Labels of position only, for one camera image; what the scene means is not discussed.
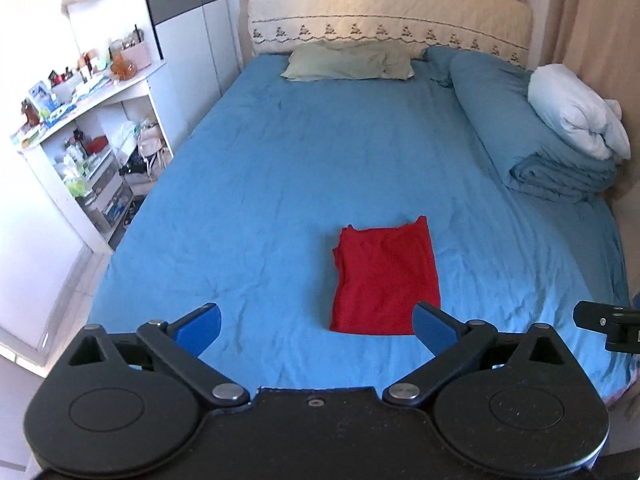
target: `beige curtain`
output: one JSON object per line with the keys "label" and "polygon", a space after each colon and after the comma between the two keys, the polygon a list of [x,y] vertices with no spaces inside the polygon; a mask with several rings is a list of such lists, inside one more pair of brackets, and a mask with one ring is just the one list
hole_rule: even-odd
{"label": "beige curtain", "polygon": [[640,180],[640,0],[551,0],[541,64],[563,63],[622,105],[632,160],[614,197]]}

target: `red cloth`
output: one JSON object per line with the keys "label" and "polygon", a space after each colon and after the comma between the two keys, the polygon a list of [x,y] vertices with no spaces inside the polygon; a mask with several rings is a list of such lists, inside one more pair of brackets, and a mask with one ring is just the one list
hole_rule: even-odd
{"label": "red cloth", "polygon": [[338,290],[330,330],[412,335],[414,306],[440,307],[440,287],[427,219],[389,229],[340,233],[334,249]]}

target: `desk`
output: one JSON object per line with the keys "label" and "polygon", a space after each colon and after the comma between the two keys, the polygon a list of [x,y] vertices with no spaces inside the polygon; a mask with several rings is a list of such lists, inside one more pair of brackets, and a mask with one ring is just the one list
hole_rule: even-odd
{"label": "desk", "polygon": [[[148,98],[150,109],[156,115],[164,142],[173,156],[188,136],[188,131],[182,110],[177,104],[178,99],[171,75],[164,61],[153,63],[128,81],[108,84],[99,89],[95,94],[80,101],[75,110],[44,131],[41,137],[36,138],[29,147],[19,150],[62,215],[95,253],[113,253],[108,243],[110,233],[102,234],[94,227],[60,179],[44,146],[47,146],[48,142],[59,142],[59,137],[63,134],[56,136],[56,133],[75,120],[82,119],[91,122],[90,119],[93,115],[99,115],[102,109],[106,110],[109,107],[108,105],[123,103],[139,97]],[[108,133],[98,132],[99,135],[108,135]]]}

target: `silver bolt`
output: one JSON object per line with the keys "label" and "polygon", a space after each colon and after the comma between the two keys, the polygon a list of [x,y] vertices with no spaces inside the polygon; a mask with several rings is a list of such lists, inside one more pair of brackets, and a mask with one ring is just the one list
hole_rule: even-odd
{"label": "silver bolt", "polygon": [[389,395],[394,399],[412,400],[420,395],[420,388],[415,384],[398,383],[389,388]]}
{"label": "silver bolt", "polygon": [[244,394],[244,388],[240,384],[219,384],[211,391],[214,397],[220,400],[238,400]]}

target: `headboard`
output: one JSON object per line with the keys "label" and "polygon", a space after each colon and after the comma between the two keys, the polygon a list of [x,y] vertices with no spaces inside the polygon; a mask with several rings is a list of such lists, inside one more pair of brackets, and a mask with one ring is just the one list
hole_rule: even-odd
{"label": "headboard", "polygon": [[249,0],[256,54],[317,40],[401,41],[412,56],[442,44],[526,66],[532,10],[515,0]]}

